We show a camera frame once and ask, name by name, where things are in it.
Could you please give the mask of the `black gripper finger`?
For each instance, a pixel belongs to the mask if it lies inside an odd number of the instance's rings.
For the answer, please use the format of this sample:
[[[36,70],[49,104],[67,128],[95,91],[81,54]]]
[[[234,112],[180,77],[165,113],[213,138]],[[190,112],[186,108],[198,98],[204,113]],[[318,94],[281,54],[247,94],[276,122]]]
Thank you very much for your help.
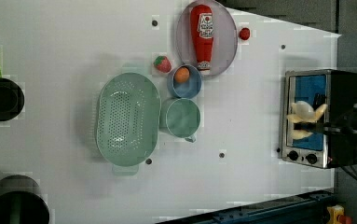
[[[294,129],[310,133],[323,133],[323,125],[321,123],[300,122],[294,125]]]
[[[316,93],[313,100],[313,107],[319,107],[325,103],[325,95]]]

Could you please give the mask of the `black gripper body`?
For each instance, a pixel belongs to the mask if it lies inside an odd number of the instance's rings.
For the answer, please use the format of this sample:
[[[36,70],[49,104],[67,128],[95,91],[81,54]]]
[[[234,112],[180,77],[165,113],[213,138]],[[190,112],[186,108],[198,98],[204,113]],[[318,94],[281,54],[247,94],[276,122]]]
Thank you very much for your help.
[[[323,125],[323,133],[327,135],[341,134],[341,135],[355,135],[355,119],[343,116],[342,118],[334,119],[325,122]]]

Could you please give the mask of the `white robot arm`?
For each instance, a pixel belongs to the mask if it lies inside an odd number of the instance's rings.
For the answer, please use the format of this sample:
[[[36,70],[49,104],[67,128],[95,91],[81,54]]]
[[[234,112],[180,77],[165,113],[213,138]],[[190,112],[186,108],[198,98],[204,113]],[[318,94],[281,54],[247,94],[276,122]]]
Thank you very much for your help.
[[[328,109],[327,104],[322,104],[312,110],[310,118],[304,118],[296,112],[298,103],[292,103],[291,107],[293,113],[288,114],[286,119],[293,124],[290,133],[293,139],[304,139],[315,133],[320,133],[327,136],[343,136],[350,144],[357,147],[357,103],[328,122],[321,122],[321,118]]]

